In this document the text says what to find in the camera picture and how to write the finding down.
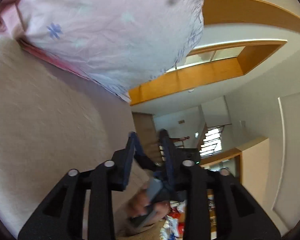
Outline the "person's right hand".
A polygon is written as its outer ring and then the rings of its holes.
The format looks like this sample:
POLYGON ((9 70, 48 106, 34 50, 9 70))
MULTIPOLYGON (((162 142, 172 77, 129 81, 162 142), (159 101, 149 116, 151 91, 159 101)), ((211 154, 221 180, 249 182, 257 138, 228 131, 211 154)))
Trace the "person's right hand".
MULTIPOLYGON (((147 197, 146 189, 140 189, 126 205, 126 214, 130 218, 139 217, 147 214, 147 206, 150 205, 149 198, 147 197)), ((159 202, 155 203, 153 210, 155 211, 154 216, 148 221, 145 226, 152 225, 159 220, 163 219, 170 211, 170 203, 159 202)))

